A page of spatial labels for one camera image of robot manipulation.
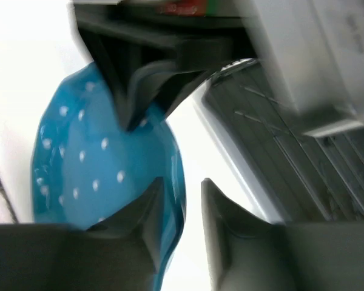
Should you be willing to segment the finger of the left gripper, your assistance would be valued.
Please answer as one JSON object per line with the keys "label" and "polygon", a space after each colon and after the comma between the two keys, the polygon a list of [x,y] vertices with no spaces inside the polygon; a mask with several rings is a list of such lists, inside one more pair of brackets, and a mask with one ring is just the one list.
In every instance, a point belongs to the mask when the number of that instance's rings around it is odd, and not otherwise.
{"label": "finger of the left gripper", "polygon": [[255,55],[233,5],[77,5],[74,15],[129,132],[150,106],[170,113],[211,75]]}

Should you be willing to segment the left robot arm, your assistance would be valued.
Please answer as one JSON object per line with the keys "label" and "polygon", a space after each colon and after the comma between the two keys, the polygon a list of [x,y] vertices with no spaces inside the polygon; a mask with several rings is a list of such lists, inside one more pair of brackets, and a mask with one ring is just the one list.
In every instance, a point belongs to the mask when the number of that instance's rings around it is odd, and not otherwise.
{"label": "left robot arm", "polygon": [[77,31],[132,131],[254,59],[308,136],[364,127],[364,1],[73,1]]}

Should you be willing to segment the blue dotted plate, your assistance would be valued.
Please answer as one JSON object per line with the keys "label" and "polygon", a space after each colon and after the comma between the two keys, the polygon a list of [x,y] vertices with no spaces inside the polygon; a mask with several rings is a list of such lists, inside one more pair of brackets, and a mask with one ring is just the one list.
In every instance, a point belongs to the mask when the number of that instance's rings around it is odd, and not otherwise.
{"label": "blue dotted plate", "polygon": [[125,132],[103,77],[90,63],[64,79],[47,106],[31,172],[34,220],[81,229],[104,222],[162,177],[161,269],[154,283],[161,289],[186,219],[186,186],[180,150],[157,106]]}

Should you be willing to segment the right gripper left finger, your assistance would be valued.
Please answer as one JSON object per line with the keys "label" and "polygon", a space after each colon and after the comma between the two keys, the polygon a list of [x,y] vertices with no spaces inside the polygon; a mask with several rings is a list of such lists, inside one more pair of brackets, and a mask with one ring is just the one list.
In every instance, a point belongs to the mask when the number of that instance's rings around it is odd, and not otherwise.
{"label": "right gripper left finger", "polygon": [[0,224],[0,290],[152,290],[161,269],[164,185],[87,230]]}

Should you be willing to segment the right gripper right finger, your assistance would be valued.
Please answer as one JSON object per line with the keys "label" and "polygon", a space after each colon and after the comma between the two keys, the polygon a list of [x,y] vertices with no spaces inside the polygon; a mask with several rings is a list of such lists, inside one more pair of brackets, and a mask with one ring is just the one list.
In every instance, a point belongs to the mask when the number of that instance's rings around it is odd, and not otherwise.
{"label": "right gripper right finger", "polygon": [[268,223],[201,184],[213,290],[364,290],[364,221]]}

